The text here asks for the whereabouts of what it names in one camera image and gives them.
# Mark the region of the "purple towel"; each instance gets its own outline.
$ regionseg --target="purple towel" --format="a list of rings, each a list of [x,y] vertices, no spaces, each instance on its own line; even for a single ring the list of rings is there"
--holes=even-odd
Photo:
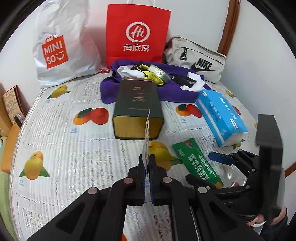
[[[104,79],[100,86],[101,99],[103,103],[110,104],[116,101],[117,93],[119,90],[119,84],[121,76],[117,73],[117,69],[121,65],[136,65],[139,61],[134,60],[116,60],[111,64],[111,70],[113,74],[111,77]],[[143,64],[150,66],[151,64],[156,65],[162,69],[167,74],[180,74],[187,76],[188,72],[195,73],[194,70],[182,68],[179,66],[174,66],[170,64],[162,64],[155,62],[146,62]],[[205,84],[205,89],[210,90],[211,88]],[[180,85],[176,84],[174,81],[170,80],[167,84],[162,86],[157,86],[157,92],[160,100],[177,102],[177,103],[194,103],[199,95],[199,92],[192,92],[187,90],[181,90]]]

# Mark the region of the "blue package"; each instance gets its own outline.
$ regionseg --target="blue package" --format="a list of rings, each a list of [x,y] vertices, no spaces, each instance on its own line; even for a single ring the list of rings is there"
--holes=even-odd
[[[203,114],[220,147],[240,142],[248,132],[242,119],[221,93],[202,90],[196,105]]]

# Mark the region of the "screw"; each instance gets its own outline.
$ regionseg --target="screw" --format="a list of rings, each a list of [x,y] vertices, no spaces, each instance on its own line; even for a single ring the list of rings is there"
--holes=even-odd
[[[97,192],[98,192],[98,189],[96,189],[95,187],[88,189],[89,194],[96,194]]]
[[[170,177],[164,177],[163,178],[164,183],[170,183],[171,181],[172,181],[172,179]]]
[[[207,192],[207,189],[205,187],[199,187],[198,188],[198,192],[199,193],[206,193]]]
[[[125,179],[123,180],[123,182],[124,182],[125,184],[130,184],[130,183],[133,182],[133,179],[130,178],[130,177],[127,177],[127,178],[125,178]]]

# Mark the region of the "green package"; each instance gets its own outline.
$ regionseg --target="green package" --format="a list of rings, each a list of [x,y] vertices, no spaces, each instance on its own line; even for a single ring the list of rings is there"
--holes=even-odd
[[[174,144],[173,148],[192,175],[214,184],[217,188],[223,186],[220,177],[208,163],[193,138]]]

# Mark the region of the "nike bag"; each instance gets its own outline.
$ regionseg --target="nike bag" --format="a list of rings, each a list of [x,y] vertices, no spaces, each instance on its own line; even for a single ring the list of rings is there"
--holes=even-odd
[[[137,4],[109,4],[106,23],[107,66],[115,60],[161,62],[170,11]]]
[[[33,49],[41,88],[103,71],[98,49],[85,24],[89,0],[48,0],[37,18]]]
[[[224,69],[225,55],[181,37],[172,37],[165,50],[168,64],[194,70],[205,80],[217,84]]]

